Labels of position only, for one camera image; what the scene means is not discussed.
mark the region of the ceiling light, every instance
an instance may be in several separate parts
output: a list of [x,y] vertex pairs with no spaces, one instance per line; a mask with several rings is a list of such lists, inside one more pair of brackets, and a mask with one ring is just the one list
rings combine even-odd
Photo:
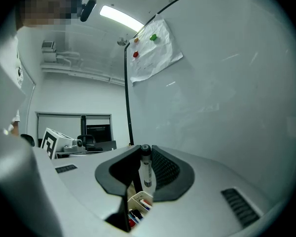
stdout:
[[102,7],[100,11],[100,15],[110,18],[112,20],[115,20],[125,26],[128,26],[129,28],[135,30],[136,32],[138,32],[144,26],[142,23],[138,22],[136,19],[126,15],[125,13],[119,10],[108,7],[106,5]]

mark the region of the white wall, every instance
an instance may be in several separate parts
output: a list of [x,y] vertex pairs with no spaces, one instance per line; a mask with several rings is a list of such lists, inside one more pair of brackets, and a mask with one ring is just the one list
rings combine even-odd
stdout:
[[125,88],[64,74],[46,74],[40,92],[39,112],[111,114],[117,148],[129,144]]
[[36,28],[23,27],[17,34],[18,50],[21,61],[36,84],[28,114],[27,134],[31,135],[37,145],[37,116],[35,111],[39,103],[40,89],[44,73],[40,69],[42,62],[41,44],[44,40],[44,31]]
[[184,57],[134,86],[128,78],[134,143],[216,160],[274,204],[286,198],[296,181],[296,33],[281,8],[179,0],[160,15]]

